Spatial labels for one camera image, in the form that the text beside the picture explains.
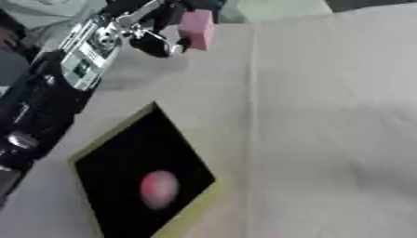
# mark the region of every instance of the pink block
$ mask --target pink block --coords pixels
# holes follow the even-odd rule
[[[180,37],[191,38],[191,48],[208,50],[214,36],[211,11],[198,9],[184,12],[178,31]]]

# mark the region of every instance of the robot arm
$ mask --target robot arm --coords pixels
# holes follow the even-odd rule
[[[115,60],[122,38],[145,53],[166,58],[183,53],[159,32],[184,0],[123,0],[76,25],[53,52],[39,56],[0,99],[0,204],[36,161],[45,157],[70,128]],[[142,27],[149,20],[153,29]]]

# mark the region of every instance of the table surface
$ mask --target table surface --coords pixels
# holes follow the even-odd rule
[[[209,52],[124,48],[0,237],[93,237],[67,158],[157,100],[222,182],[184,237],[415,237],[417,6],[221,25]]]

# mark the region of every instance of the white tablecloth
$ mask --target white tablecloth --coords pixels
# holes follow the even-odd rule
[[[0,214],[2,238],[90,238],[65,160],[157,100],[223,183],[185,237],[416,237],[417,6],[222,25],[208,53],[128,47]]]

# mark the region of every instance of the screw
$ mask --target screw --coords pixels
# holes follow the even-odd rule
[[[55,77],[54,76],[52,76],[52,75],[50,75],[50,74],[48,74],[48,75],[45,75],[45,80],[47,81],[47,84],[49,85],[49,86],[53,86],[53,85],[55,85]]]

